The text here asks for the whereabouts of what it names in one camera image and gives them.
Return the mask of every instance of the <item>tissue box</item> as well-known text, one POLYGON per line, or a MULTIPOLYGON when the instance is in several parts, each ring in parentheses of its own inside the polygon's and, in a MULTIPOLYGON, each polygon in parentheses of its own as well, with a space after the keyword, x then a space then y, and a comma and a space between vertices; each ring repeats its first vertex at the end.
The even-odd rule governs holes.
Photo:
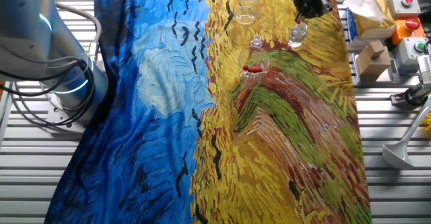
POLYGON ((383 23, 370 20, 361 15, 353 14, 356 30, 361 39, 382 39, 391 37, 396 29, 391 11, 385 0, 375 0, 382 13, 383 23))
POLYGON ((371 42, 375 42, 377 40, 380 40, 381 42, 385 40, 384 38, 377 38, 377 39, 361 39, 358 36, 358 31, 356 30, 356 23, 353 16, 353 12, 349 10, 349 8, 346 9, 347 13, 347 26, 349 28, 347 33, 348 37, 348 44, 349 46, 368 46, 371 42))

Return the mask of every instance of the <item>glass cup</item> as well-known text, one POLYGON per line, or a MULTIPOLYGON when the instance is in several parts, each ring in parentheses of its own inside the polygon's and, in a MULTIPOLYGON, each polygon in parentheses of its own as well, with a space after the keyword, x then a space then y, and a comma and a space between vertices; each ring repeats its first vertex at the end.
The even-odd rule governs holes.
POLYGON ((238 56, 241 76, 248 77, 259 84, 262 76, 269 70, 269 55, 260 47, 251 46, 242 50, 238 56))
POLYGON ((235 0, 234 2, 234 18, 243 25, 253 23, 259 13, 260 0, 235 0))

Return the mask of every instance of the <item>small glass jar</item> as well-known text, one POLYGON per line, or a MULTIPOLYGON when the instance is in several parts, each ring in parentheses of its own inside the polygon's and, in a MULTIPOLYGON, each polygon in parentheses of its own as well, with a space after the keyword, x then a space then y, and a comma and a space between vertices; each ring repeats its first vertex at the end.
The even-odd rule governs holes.
POLYGON ((296 24, 295 28, 292 29, 289 36, 289 46, 292 48, 297 48, 302 45, 302 42, 304 42, 304 39, 307 35, 307 24, 304 22, 300 22, 299 24, 296 24))

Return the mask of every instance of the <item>cable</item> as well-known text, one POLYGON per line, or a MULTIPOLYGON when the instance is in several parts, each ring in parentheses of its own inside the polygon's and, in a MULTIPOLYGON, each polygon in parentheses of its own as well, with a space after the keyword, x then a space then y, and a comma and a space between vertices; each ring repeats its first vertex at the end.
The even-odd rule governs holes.
POLYGON ((12 50, 10 50, 10 49, 2 46, 2 45, 0 45, 0 48, 2 48, 3 50, 6 50, 7 52, 9 52, 10 54, 12 54, 13 56, 15 56, 15 57, 17 57, 19 59, 22 59, 22 60, 25 60, 25 61, 30 61, 32 63, 59 63, 61 61, 67 60, 67 59, 73 59, 75 61, 79 60, 79 59, 77 59, 75 57, 68 56, 68 57, 61 57, 61 58, 58 58, 58 59, 52 59, 52 60, 42 61, 42 60, 29 59, 29 58, 23 57, 23 56, 19 55, 18 53, 14 52, 14 51, 12 51, 12 50))
MULTIPOLYGON (((44 85, 41 83, 41 82, 39 82, 39 85, 40 85, 40 88, 42 89, 42 90, 45 90, 45 88, 44 88, 44 85)), ((80 103, 79 105, 77 105, 77 106, 75 106, 74 108, 67 108, 67 107, 65 107, 65 106, 58 106, 58 105, 56 105, 50 98, 49 98, 49 96, 47 95, 47 94, 45 94, 45 98, 49 101, 49 103, 51 103, 51 105, 52 106, 54 106, 55 108, 57 108, 57 109, 59 109, 60 111, 62 111, 62 112, 72 112, 72 111, 75 111, 75 110, 79 110, 85 103, 87 103, 87 101, 89 100, 89 99, 87 99, 87 100, 84 100, 82 103, 80 103)))
POLYGON ((424 54, 429 55, 430 53, 428 52, 428 45, 429 43, 431 43, 431 40, 428 40, 427 42, 425 42, 424 45, 424 54))
POLYGON ((68 5, 63 5, 62 3, 59 3, 59 2, 55 2, 55 5, 59 9, 65 9, 67 11, 70 11, 72 13, 75 13, 77 15, 85 17, 87 19, 90 19, 94 23, 94 25, 96 26, 96 35, 94 36, 94 39, 92 42, 99 42, 100 35, 102 34, 102 25, 100 24, 99 20, 97 20, 96 17, 94 17, 93 15, 91 15, 85 11, 75 9, 75 8, 68 6, 68 5))
MULTIPOLYGON (((86 66, 83 64, 83 61, 80 61, 79 65, 78 65, 83 71, 86 70, 86 66)), ((82 105, 83 107, 81 107, 74 115, 72 115, 71 117, 69 117, 68 119, 62 121, 62 122, 57 122, 57 123, 53 123, 53 122, 48 122, 42 118, 40 118, 39 116, 35 115, 33 112, 31 112, 31 110, 27 107, 24 99, 22 98, 22 92, 20 92, 19 88, 18 88, 18 84, 15 82, 15 87, 16 87, 16 91, 20 94, 18 94, 19 98, 20 98, 20 102, 23 104, 24 108, 27 109, 27 111, 29 112, 29 114, 33 115, 33 117, 35 117, 36 119, 42 121, 41 122, 37 122, 35 120, 32 120, 31 118, 27 117, 25 115, 25 113, 23 113, 21 111, 21 109, 18 106, 18 103, 15 101, 14 98, 12 98, 13 104, 15 106, 15 108, 17 109, 17 111, 28 121, 30 121, 31 123, 37 124, 39 126, 44 126, 44 127, 55 127, 55 126, 64 126, 64 125, 68 125, 71 124, 73 122, 75 122, 76 120, 78 120, 79 118, 81 118, 81 116, 83 116, 87 110, 90 108, 91 104, 92 104, 92 100, 94 99, 94 90, 95 90, 95 85, 94 85, 94 76, 93 73, 91 71, 86 71, 85 72, 86 76, 88 76, 88 82, 89 82, 89 86, 91 90, 87 91, 86 97, 84 98, 84 100, 82 101, 82 103, 80 105, 82 105)))
POLYGON ((63 76, 59 75, 59 76, 56 76, 56 77, 51 77, 49 79, 45 79, 45 80, 50 80, 50 79, 54 79, 54 78, 62 76, 62 78, 60 78, 60 80, 58 80, 58 82, 56 84, 54 84, 52 87, 48 88, 45 91, 38 92, 38 93, 20 93, 19 91, 9 89, 8 87, 5 87, 3 85, 0 85, 0 89, 2 89, 4 91, 7 91, 7 92, 9 92, 11 94, 16 94, 16 95, 20 95, 20 96, 26 96, 26 97, 34 97, 34 96, 41 96, 42 94, 47 94, 47 93, 51 92, 52 90, 57 89, 58 86, 60 86, 60 84, 65 80, 66 76, 68 76, 68 74, 72 71, 72 69, 74 67, 76 67, 78 65, 79 62, 81 62, 81 61, 76 62, 76 64, 70 66, 68 69, 66 69, 66 71, 62 72, 63 76))
MULTIPOLYGON (((86 71, 88 71, 88 68, 89 68, 88 63, 86 63, 83 60, 79 60, 78 62, 74 63, 72 66, 70 66, 68 69, 66 69, 65 71, 63 71, 61 73, 57 73, 56 75, 51 76, 51 77, 47 77, 47 78, 43 78, 43 79, 36 79, 36 80, 34 80, 34 79, 28 79, 28 78, 25 78, 25 77, 19 77, 17 75, 12 75, 12 74, 9 74, 9 73, 6 73, 6 72, 3 72, 2 70, 0 70, 1 74, 4 74, 4 75, 9 76, 9 77, 15 77, 15 78, 20 79, 20 80, 27 80, 27 81, 45 81, 45 80, 51 80, 51 79, 55 79, 57 77, 62 76, 62 78, 60 78, 60 80, 56 84, 54 84, 52 87, 50 87, 47 90, 44 90, 42 92, 38 92, 38 93, 33 93, 33 94, 20 93, 18 91, 14 91, 12 89, 4 87, 3 85, 0 85, 0 89, 3 89, 3 90, 5 90, 5 91, 7 91, 7 92, 9 92, 11 94, 16 94, 16 95, 21 94, 22 96, 26 96, 26 97, 41 96, 42 94, 47 94, 47 93, 51 92, 52 90, 58 88, 58 86, 60 86, 60 84, 65 80, 66 76, 68 76, 68 74, 71 72, 71 70, 74 67, 78 66, 80 63, 83 63, 86 66, 85 69, 83 69, 83 71, 82 71, 82 73, 85 75, 86 71)), ((75 81, 79 77, 81 77, 81 74, 75 76, 73 79, 71 79, 69 81, 75 81)))

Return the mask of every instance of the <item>clear plastic cup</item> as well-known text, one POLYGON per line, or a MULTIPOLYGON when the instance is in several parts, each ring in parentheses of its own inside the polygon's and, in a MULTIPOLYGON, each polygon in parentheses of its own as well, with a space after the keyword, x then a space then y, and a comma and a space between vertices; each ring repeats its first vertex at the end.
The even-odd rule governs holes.
POLYGON ((253 23, 259 13, 260 0, 235 0, 234 2, 234 18, 243 25, 253 23))

